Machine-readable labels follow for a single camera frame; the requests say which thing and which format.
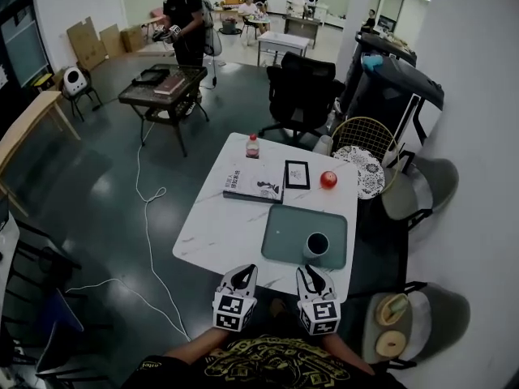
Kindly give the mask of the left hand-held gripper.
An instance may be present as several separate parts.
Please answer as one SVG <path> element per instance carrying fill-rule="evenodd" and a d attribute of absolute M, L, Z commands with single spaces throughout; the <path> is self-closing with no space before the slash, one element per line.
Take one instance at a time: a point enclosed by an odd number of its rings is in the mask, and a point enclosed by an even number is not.
<path fill-rule="evenodd" d="M 255 264 L 238 266 L 224 274 L 212 302 L 214 327 L 240 332 L 247 326 L 257 304 L 257 276 Z"/>

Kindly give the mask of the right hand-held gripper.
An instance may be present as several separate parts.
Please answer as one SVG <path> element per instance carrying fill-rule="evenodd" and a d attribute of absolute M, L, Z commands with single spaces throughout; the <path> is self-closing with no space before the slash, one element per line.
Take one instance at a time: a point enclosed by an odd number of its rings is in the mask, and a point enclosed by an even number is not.
<path fill-rule="evenodd" d="M 340 301 L 331 277 L 306 264 L 296 269 L 299 320 L 310 336 L 332 334 L 341 321 Z"/>

